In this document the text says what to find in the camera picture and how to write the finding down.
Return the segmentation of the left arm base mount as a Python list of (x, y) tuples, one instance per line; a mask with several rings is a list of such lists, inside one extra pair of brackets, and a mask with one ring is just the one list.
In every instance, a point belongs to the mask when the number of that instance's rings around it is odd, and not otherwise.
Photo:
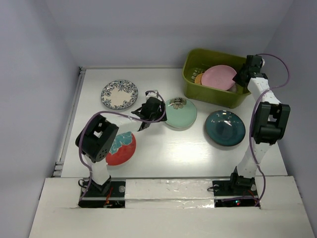
[(104, 185), (97, 185), (92, 181), (82, 199), (80, 208), (125, 208), (125, 180), (109, 178)]

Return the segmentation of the pink plate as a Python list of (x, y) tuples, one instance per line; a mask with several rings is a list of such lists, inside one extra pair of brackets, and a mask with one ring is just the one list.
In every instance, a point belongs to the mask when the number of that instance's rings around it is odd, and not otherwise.
[(227, 91), (235, 84), (233, 78), (236, 74), (236, 70), (230, 66), (216, 65), (203, 73), (201, 84), (206, 87)]

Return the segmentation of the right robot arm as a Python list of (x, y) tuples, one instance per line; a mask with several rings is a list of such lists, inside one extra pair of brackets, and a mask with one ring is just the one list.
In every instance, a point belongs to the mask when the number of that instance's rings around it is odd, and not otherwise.
[(255, 184), (256, 172), (261, 171), (260, 164), (264, 155), (283, 138), (290, 115), (290, 106), (281, 103), (273, 93), (273, 89), (284, 87), (287, 83), (269, 86), (267, 75), (261, 72), (264, 66), (262, 56), (248, 55), (234, 77), (238, 85), (251, 92), (256, 103), (249, 128), (249, 147), (228, 182), (228, 189), (233, 194), (250, 190)]

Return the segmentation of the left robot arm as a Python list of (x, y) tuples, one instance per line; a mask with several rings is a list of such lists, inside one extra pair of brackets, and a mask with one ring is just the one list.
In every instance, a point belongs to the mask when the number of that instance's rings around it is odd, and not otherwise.
[(106, 156), (116, 136), (139, 132), (150, 125), (167, 120), (166, 105), (162, 96), (147, 91), (145, 102), (129, 115), (114, 111), (95, 113), (76, 138), (79, 159), (89, 170), (89, 180), (84, 194), (94, 191), (99, 196), (108, 194), (111, 176), (107, 171)]

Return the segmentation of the grey deer plate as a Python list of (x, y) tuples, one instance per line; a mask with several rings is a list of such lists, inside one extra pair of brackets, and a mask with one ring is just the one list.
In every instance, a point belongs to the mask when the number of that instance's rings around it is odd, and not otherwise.
[(244, 94), (244, 87), (235, 83), (228, 91), (236, 94)]

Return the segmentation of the mint green flower plate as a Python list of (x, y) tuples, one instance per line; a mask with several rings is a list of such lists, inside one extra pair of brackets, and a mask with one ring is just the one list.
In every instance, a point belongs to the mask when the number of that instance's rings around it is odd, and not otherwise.
[(182, 97), (172, 98), (166, 101), (165, 121), (169, 126), (174, 128), (190, 127), (197, 118), (197, 108), (188, 99)]

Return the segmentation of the blue floral white plate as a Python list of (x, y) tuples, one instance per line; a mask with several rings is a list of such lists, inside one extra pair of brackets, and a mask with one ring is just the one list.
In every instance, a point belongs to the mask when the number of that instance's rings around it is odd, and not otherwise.
[(102, 89), (101, 101), (109, 109), (123, 110), (132, 106), (138, 95), (138, 88), (131, 81), (115, 80)]

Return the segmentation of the red and teal plate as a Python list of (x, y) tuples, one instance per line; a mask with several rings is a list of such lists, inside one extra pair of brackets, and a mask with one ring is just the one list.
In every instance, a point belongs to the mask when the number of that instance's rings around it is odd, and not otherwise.
[(134, 155), (136, 150), (136, 139), (132, 132), (119, 134), (106, 156), (106, 162), (109, 166), (119, 166), (127, 162)]

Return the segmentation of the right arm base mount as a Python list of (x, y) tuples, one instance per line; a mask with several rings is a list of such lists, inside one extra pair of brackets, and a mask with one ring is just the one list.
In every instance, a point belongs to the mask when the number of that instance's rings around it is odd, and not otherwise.
[(215, 196), (215, 207), (260, 207), (255, 178), (245, 178), (236, 172), (227, 180), (213, 180), (207, 191)]

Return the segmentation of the orange woven plate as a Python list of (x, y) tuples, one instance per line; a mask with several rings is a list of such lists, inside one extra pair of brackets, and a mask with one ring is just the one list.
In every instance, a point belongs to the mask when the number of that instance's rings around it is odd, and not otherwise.
[(203, 76), (203, 73), (198, 74), (196, 76), (196, 78), (194, 79), (194, 83), (201, 85), (202, 84), (202, 76)]

